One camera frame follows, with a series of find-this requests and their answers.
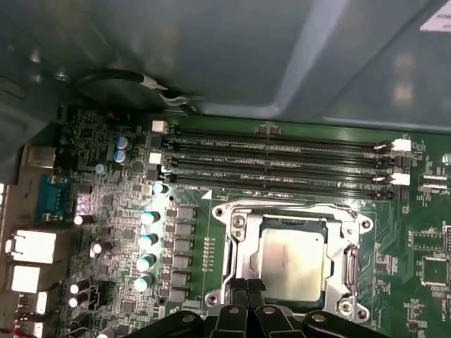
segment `black cable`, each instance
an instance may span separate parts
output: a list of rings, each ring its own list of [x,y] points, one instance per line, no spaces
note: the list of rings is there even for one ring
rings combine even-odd
[[[88,83],[103,81],[103,80],[125,80],[137,83],[144,82],[144,75],[133,72],[131,70],[119,69],[100,69],[95,70],[79,77],[72,81],[72,87],[78,89]]]

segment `blue capacitor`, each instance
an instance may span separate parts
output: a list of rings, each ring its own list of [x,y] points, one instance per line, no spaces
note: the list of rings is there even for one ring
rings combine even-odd
[[[124,150],[116,150],[113,154],[113,160],[117,163],[125,163],[126,159],[127,154],[124,152]]]
[[[117,137],[115,145],[116,148],[119,150],[128,150],[132,147],[132,144],[128,141],[128,138],[125,136]]]
[[[148,249],[158,242],[157,234],[144,234],[138,239],[138,245],[141,249]]]

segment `capacitor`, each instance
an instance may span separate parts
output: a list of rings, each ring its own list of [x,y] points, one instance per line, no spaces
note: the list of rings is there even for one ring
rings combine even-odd
[[[73,218],[73,224],[75,225],[85,225],[94,223],[93,215],[76,215]]]
[[[76,308],[81,303],[84,303],[88,300],[89,296],[86,292],[80,292],[79,294],[76,294],[74,297],[69,299],[69,306],[71,308]]]
[[[148,249],[158,242],[157,234],[144,234],[138,239],[138,245],[141,249]]]
[[[71,294],[77,294],[78,292],[86,290],[90,285],[91,283],[89,283],[89,280],[80,280],[79,282],[72,284],[69,291]]]
[[[106,173],[106,167],[104,164],[101,164],[101,163],[96,165],[95,170],[96,170],[96,174],[98,174],[98,175],[103,175],[104,173]]]
[[[111,242],[96,243],[92,246],[92,250],[95,254],[100,254],[101,252],[107,252],[112,250],[113,244]]]
[[[151,266],[153,266],[156,262],[156,256],[154,254],[149,254],[141,257],[136,262],[136,269],[141,273],[148,271]]]
[[[99,332],[97,338],[114,338],[114,331],[107,327]]]
[[[116,138],[115,142],[116,148],[119,150],[127,151],[132,147],[131,142],[128,141],[128,138],[125,136],[119,136]]]
[[[154,278],[151,275],[144,274],[133,282],[133,289],[138,292],[144,292],[152,285]]]
[[[143,225],[151,225],[160,220],[160,213],[157,211],[145,211],[140,218]]]
[[[169,187],[161,182],[155,182],[152,185],[152,190],[154,191],[154,194],[165,194],[168,192]]]
[[[119,164],[126,164],[128,162],[127,154],[124,150],[116,150],[113,154],[113,160]]]

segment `screw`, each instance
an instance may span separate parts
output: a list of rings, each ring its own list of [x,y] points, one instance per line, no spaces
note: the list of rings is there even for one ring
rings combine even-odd
[[[185,317],[182,318],[182,321],[185,323],[189,323],[192,322],[195,319],[195,317],[193,315],[186,315]]]
[[[311,317],[311,319],[313,319],[315,322],[318,322],[318,323],[322,323],[322,322],[326,321],[326,318],[323,315],[318,315],[318,314],[313,315]]]
[[[263,308],[263,312],[266,313],[267,315],[272,315],[273,313],[276,312],[276,310],[274,308],[271,308],[270,306],[267,306]]]
[[[246,219],[242,216],[235,216],[232,220],[232,224],[237,229],[241,229],[246,225]]]
[[[64,72],[57,72],[55,73],[55,79],[61,82],[68,82],[69,77]]]

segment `cpu socket lever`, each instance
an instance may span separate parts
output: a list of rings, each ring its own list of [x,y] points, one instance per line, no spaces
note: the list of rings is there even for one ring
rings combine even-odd
[[[362,323],[358,303],[360,236],[374,223],[349,206],[240,199],[215,206],[226,240],[221,289],[205,295],[208,307],[230,303],[232,279],[261,279],[265,302],[303,317],[312,309]]]

